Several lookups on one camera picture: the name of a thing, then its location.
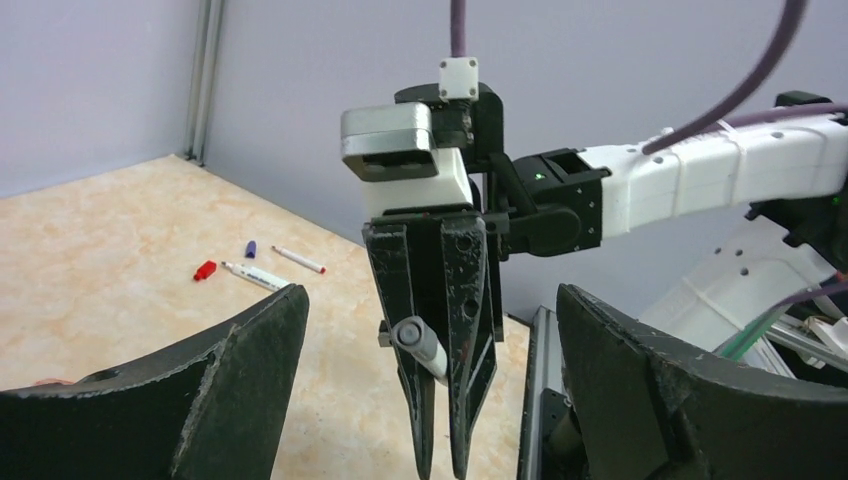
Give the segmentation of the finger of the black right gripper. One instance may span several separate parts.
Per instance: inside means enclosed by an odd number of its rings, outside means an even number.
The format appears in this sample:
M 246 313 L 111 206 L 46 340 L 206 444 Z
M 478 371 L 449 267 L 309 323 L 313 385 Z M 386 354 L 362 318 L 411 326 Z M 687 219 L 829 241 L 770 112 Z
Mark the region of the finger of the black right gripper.
M 472 433 L 495 372 L 485 222 L 457 215 L 441 226 L 448 325 L 449 426 L 453 474 L 467 476 Z

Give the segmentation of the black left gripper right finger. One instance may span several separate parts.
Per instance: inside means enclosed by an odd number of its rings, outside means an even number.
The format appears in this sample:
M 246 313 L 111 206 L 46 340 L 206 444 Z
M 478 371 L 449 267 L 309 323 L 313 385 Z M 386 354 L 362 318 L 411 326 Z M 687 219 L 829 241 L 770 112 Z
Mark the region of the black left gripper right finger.
M 843 479 L 847 392 L 718 357 L 574 285 L 557 318 L 594 479 Z

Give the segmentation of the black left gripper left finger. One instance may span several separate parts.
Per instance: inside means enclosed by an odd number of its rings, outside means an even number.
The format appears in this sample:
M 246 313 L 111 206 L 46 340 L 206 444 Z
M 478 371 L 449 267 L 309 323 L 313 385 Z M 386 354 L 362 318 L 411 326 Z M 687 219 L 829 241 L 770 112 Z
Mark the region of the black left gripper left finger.
M 267 479 L 304 343 L 300 285 L 70 384 L 1 394 L 5 479 Z

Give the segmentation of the thin white red-tip pen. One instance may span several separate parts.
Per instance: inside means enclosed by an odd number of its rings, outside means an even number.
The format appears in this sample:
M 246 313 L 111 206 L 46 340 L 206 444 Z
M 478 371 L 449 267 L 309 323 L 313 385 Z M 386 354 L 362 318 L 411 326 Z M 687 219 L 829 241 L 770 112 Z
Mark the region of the thin white red-tip pen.
M 275 253 L 277 253 L 278 255 L 280 255 L 280 256 L 282 256 L 282 257 L 284 257 L 284 258 L 286 258 L 286 259 L 288 259 L 292 262 L 295 262 L 298 265 L 303 266 L 304 268 L 307 268 L 307 269 L 309 269 L 313 272 L 316 272 L 318 274 L 323 275 L 327 271 L 326 266 L 321 264 L 320 262 L 316 262 L 312 259 L 304 257 L 304 256 L 302 256 L 298 253 L 295 253 L 295 252 L 293 252 L 289 249 L 286 249 L 286 248 L 283 248 L 283 247 L 280 247 L 280 246 L 277 246 L 277 245 L 272 245 L 271 250 L 274 251 Z

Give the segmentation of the white marker purple cap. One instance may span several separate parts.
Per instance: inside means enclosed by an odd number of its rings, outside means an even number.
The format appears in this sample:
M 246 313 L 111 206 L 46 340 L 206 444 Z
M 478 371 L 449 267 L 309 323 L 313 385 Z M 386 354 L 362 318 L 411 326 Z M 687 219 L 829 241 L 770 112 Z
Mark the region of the white marker purple cap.
M 221 261 L 219 265 L 228 270 L 231 274 L 251 282 L 254 285 L 260 286 L 270 292 L 279 291 L 289 285 L 287 280 L 257 267 L 236 264 L 228 261 Z

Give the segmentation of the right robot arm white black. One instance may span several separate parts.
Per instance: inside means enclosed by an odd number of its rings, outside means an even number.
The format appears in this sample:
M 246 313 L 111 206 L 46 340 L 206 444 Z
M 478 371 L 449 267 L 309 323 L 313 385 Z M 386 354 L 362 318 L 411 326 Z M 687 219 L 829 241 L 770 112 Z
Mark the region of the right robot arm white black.
M 488 86 L 435 84 L 342 118 L 344 163 L 364 186 L 362 235 L 407 401 L 417 473 L 431 475 L 435 389 L 448 392 L 452 469 L 503 338 L 500 265 L 554 257 L 658 221 L 740 204 L 743 224 L 631 318 L 563 285 L 532 329 L 524 479 L 845 478 L 845 388 L 743 366 L 720 348 L 771 309 L 829 294 L 847 269 L 847 109 L 787 92 L 761 116 L 676 145 L 559 149 L 509 158 Z

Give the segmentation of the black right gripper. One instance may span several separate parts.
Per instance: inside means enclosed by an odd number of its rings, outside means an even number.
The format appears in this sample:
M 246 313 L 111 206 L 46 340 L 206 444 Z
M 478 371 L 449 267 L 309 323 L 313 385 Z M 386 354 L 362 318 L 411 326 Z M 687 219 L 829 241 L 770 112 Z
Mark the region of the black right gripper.
M 444 220 L 475 210 L 488 229 L 508 229 L 511 200 L 505 172 L 504 108 L 486 84 L 476 87 L 476 99 L 440 96 L 437 84 L 407 87 L 394 94 L 396 104 L 420 102 L 432 112 L 438 147 L 460 149 L 472 189 L 473 204 L 435 207 L 429 211 L 394 211 L 399 225 L 367 223 L 362 235 L 380 297 L 385 323 L 393 328 L 416 313 L 409 271 L 406 228 L 437 229 Z M 434 447 L 435 381 L 400 342 L 391 339 L 397 374 L 408 405 L 418 477 L 431 476 Z

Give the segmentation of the white marker black cap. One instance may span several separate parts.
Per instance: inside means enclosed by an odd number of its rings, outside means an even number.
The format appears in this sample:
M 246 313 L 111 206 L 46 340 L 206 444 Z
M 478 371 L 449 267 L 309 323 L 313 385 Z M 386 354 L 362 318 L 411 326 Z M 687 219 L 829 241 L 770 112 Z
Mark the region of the white marker black cap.
M 448 385 L 448 357 L 436 332 L 419 316 L 400 321 L 391 330 L 392 341 L 410 354 L 439 383 Z

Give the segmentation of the red cap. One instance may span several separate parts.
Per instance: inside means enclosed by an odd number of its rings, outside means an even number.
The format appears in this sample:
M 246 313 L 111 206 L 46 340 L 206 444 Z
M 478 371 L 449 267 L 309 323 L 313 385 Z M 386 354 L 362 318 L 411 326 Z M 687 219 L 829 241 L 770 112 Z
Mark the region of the red cap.
M 216 261 L 207 260 L 196 269 L 193 280 L 195 282 L 206 280 L 217 271 L 217 268 L 218 263 Z

